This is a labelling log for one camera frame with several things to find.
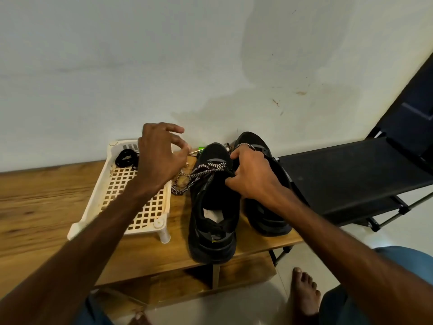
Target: white wall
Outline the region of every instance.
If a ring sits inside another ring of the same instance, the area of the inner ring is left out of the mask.
[[[433,50],[433,0],[0,0],[0,171],[145,122],[275,155],[363,139]]]

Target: hand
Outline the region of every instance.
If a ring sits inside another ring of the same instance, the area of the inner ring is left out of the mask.
[[[226,186],[242,196],[265,204],[272,191],[283,187],[262,152],[241,145],[233,151],[230,158],[239,158],[240,164],[235,177],[226,179]]]
[[[184,128],[171,123],[146,123],[143,136],[138,139],[140,158],[135,187],[139,193],[156,194],[180,169],[186,165],[189,146],[181,137],[171,132],[183,133]],[[181,150],[171,152],[171,144]]]

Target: shoe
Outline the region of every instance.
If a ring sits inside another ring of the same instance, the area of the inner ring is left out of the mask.
[[[224,183],[234,176],[233,161],[227,149],[214,142],[200,153],[192,173],[202,175],[190,186],[191,256],[200,263],[227,262],[236,250],[235,229],[240,212],[240,195]]]
[[[290,180],[282,168],[280,163],[272,157],[269,147],[265,142],[252,132],[244,132],[233,143],[233,148],[237,148],[240,144],[248,144],[254,147],[256,151],[262,152],[268,160],[272,171],[277,176],[279,182],[287,188],[290,188]],[[234,160],[233,172],[239,167],[239,160]],[[292,230],[292,227],[280,216],[273,213],[262,204],[254,199],[245,199],[245,214],[251,226],[264,236],[280,236],[285,235]]]

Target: white plastic basket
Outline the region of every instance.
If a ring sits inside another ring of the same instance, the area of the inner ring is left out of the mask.
[[[82,231],[108,204],[120,195],[129,180],[137,175],[131,167],[118,168],[114,161],[124,149],[138,152],[137,140],[120,140],[111,142],[107,148],[107,160],[90,196],[89,203],[79,222],[72,224],[68,240]],[[170,241],[167,231],[167,217],[170,212],[171,181],[167,182],[143,209],[125,231],[125,235],[157,232],[162,243]]]

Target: bare foot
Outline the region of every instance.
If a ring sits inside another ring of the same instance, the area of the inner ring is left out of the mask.
[[[146,315],[143,312],[138,312],[133,319],[129,322],[129,325],[151,325]]]
[[[321,293],[313,278],[300,268],[294,268],[291,292],[294,302],[293,324],[318,324]]]

